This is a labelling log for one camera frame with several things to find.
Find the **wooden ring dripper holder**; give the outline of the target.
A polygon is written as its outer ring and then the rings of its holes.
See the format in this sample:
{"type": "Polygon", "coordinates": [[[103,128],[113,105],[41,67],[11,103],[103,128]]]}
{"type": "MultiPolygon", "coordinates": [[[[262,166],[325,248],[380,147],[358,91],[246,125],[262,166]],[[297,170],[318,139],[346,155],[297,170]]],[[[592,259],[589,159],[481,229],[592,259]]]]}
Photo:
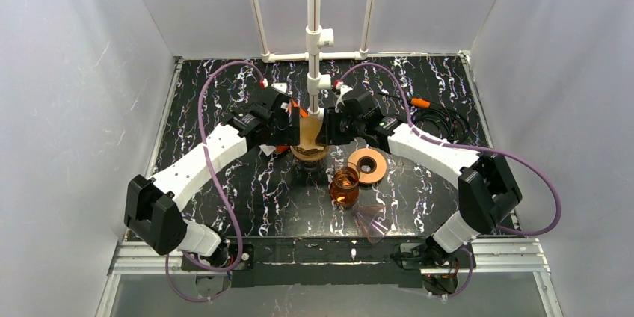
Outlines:
{"type": "Polygon", "coordinates": [[[320,161],[326,157],[329,153],[329,146],[313,147],[311,149],[304,149],[300,146],[291,146],[290,150],[293,156],[304,162],[320,161]]]}

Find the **brown paper coffee filter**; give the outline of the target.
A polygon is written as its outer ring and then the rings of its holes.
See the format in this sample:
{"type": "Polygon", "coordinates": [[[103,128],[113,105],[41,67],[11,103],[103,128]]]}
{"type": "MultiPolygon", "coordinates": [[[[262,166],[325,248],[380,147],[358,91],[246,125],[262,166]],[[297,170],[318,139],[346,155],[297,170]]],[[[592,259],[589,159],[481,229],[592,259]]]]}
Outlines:
{"type": "Polygon", "coordinates": [[[312,116],[302,117],[299,120],[299,123],[300,142],[296,146],[300,146],[304,149],[324,146],[323,144],[318,144],[316,142],[316,139],[322,127],[322,122],[319,119],[312,116]]]}

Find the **pink translucent plastic dripper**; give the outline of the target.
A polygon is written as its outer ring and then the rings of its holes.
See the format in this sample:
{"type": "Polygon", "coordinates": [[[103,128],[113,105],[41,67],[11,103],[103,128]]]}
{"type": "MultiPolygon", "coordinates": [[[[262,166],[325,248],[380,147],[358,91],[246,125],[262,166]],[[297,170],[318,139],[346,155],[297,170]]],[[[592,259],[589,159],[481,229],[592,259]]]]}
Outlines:
{"type": "Polygon", "coordinates": [[[377,244],[390,231],[392,222],[387,218],[385,205],[359,205],[352,211],[353,217],[361,233],[371,244],[377,244]]]}

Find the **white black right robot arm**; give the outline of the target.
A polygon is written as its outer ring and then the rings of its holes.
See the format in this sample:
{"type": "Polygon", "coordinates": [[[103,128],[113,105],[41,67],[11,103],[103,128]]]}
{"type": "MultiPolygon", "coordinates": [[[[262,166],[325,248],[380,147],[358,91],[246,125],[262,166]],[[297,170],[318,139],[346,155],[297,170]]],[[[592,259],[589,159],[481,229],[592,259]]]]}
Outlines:
{"type": "Polygon", "coordinates": [[[432,170],[457,189],[458,210],[427,239],[425,255],[445,257],[491,233],[522,200],[503,155],[478,147],[451,147],[410,126],[404,116],[384,114],[370,93],[350,91],[325,109],[316,140],[344,145],[357,138],[432,170]]]}

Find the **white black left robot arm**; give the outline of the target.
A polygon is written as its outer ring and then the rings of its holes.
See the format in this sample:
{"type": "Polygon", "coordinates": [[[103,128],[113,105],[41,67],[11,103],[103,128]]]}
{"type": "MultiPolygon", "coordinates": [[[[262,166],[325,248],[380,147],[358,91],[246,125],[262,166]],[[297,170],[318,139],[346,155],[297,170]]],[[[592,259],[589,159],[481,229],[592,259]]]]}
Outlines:
{"type": "Polygon", "coordinates": [[[224,244],[211,227],[188,221],[182,210],[212,178],[250,150],[275,151],[299,142],[300,109],[285,83],[263,89],[253,101],[232,107],[203,140],[170,167],[127,186],[124,224],[164,256],[174,250],[210,257],[224,244]]]}

